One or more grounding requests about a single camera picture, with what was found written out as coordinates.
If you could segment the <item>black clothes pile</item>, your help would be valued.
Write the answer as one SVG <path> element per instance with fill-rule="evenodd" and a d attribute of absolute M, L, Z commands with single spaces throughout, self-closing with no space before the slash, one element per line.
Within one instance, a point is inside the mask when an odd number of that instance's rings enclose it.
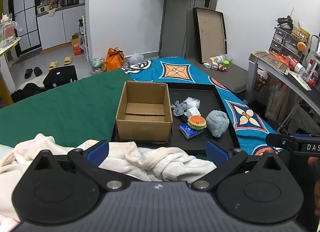
<path fill-rule="evenodd" d="M 39 87 L 35 83 L 27 83 L 22 89 L 16 90 L 11 94 L 13 103 L 22 101 L 28 97 L 43 93 L 46 91 L 46 88 Z"/>

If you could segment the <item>grey desk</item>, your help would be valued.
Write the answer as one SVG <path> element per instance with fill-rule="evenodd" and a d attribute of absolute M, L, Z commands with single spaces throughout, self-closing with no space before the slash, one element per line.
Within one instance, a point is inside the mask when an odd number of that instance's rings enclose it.
<path fill-rule="evenodd" d="M 264 116 L 278 132 L 319 134 L 319 92 L 306 90 L 267 51 L 254 51 L 248 59 L 244 102 L 255 100 L 266 107 Z"/>

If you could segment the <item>leaning black framed board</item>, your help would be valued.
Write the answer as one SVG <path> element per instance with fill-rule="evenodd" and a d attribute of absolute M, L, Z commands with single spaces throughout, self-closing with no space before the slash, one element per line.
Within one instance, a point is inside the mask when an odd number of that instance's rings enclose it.
<path fill-rule="evenodd" d="M 210 57 L 227 54 L 227 36 L 222 12 L 193 8 L 195 41 L 200 63 Z"/>

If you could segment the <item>small red toy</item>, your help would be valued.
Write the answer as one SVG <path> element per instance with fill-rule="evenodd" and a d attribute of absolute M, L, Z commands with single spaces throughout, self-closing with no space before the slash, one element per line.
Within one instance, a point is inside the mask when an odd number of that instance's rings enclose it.
<path fill-rule="evenodd" d="M 219 65 L 218 66 L 218 70 L 221 71 L 221 72 L 226 72 L 226 71 L 228 71 L 228 68 L 224 67 L 223 65 Z"/>

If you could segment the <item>blue tissue pack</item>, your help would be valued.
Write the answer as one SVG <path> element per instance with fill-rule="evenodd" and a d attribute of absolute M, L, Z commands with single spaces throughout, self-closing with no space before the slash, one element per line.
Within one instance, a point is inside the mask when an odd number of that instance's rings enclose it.
<path fill-rule="evenodd" d="M 187 123 L 180 125 L 179 129 L 181 133 L 184 135 L 184 137 L 188 140 L 202 134 L 205 131 L 205 129 L 202 129 L 202 130 L 192 129 Z"/>

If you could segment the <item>grey plush mouse toy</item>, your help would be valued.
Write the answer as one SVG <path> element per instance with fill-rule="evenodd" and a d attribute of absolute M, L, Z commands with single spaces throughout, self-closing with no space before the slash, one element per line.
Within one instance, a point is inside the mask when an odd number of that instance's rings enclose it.
<path fill-rule="evenodd" d="M 212 110 L 206 117 L 207 128 L 213 137 L 219 138 L 227 131 L 229 118 L 220 110 Z"/>

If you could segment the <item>blue patterned bedsheet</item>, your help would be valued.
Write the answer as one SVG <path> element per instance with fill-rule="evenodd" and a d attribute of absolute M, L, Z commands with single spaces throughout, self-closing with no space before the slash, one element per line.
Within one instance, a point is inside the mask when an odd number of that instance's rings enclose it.
<path fill-rule="evenodd" d="M 276 153 L 281 151 L 280 148 L 268 146 L 265 142 L 267 134 L 276 134 L 270 125 L 223 84 L 183 58 L 158 58 L 132 66 L 122 66 L 121 69 L 135 81 L 213 85 L 227 110 L 241 149 L 249 155 L 262 155 L 267 149 Z"/>

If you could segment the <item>cream white fleece blanket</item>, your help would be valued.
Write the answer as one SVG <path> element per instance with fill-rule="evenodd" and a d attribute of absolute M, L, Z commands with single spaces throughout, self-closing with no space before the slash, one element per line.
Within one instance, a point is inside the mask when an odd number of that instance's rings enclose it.
<path fill-rule="evenodd" d="M 65 155 L 72 150 L 41 133 L 20 142 L 15 147 L 1 146 L 1 231 L 11 231 L 20 219 L 12 205 L 12 192 L 17 183 L 42 150 L 53 155 Z M 192 183 L 216 169 L 209 161 L 191 156 L 177 147 L 156 149 L 138 147 L 135 142 L 110 142 L 89 156 L 91 163 L 117 174 L 125 174 L 145 182 Z"/>

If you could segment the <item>white tissue pack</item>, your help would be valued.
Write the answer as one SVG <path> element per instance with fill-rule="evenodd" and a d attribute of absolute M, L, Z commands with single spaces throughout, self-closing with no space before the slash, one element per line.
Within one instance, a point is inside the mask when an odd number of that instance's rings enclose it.
<path fill-rule="evenodd" d="M 201 116 L 200 111 L 196 107 L 191 107 L 187 109 L 184 113 L 188 118 L 192 116 Z"/>

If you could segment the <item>grey denim plush toy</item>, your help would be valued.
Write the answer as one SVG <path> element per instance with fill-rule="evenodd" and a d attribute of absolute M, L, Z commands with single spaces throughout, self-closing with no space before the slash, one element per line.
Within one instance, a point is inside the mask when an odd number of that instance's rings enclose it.
<path fill-rule="evenodd" d="M 171 104 L 172 112 L 175 117 L 182 116 L 184 112 L 188 108 L 188 103 L 187 102 L 179 102 L 176 101 L 175 103 Z"/>

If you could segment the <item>glass jar on floor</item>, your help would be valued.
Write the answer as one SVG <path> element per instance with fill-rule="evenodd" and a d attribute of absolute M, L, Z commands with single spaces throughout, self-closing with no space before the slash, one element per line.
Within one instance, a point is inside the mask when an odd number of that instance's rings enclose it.
<path fill-rule="evenodd" d="M 90 62 L 91 74 L 96 75 L 105 71 L 105 61 L 103 58 L 93 58 Z"/>

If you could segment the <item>black slipper right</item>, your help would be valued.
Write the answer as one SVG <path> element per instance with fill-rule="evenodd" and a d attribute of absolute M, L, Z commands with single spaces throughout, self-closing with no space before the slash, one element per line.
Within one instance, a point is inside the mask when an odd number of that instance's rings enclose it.
<path fill-rule="evenodd" d="M 39 77 L 40 75 L 43 74 L 42 70 L 40 69 L 40 67 L 35 67 L 34 68 L 34 74 L 36 77 Z"/>

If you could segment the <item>brown cardboard box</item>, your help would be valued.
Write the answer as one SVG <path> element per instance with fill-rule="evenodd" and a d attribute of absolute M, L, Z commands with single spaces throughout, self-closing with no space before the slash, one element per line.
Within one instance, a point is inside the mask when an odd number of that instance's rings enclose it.
<path fill-rule="evenodd" d="M 125 82 L 116 113 L 119 140 L 165 144 L 170 140 L 172 127 L 166 83 Z"/>

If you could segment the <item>yellow slipper right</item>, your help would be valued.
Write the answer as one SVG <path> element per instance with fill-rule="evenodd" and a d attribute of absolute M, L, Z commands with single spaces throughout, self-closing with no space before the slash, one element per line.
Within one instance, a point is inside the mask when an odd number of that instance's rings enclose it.
<path fill-rule="evenodd" d="M 65 59 L 64 59 L 64 65 L 66 66 L 66 65 L 69 65 L 69 64 L 71 64 L 71 62 L 72 62 L 72 57 L 71 56 L 67 56 L 67 57 L 65 57 Z"/>

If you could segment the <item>burger plush toy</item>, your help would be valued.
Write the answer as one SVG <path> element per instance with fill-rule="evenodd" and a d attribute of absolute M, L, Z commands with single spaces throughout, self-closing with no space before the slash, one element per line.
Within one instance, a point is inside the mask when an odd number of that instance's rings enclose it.
<path fill-rule="evenodd" d="M 202 116 L 192 116 L 188 119 L 188 125 L 192 129 L 202 130 L 207 127 L 206 120 Z"/>

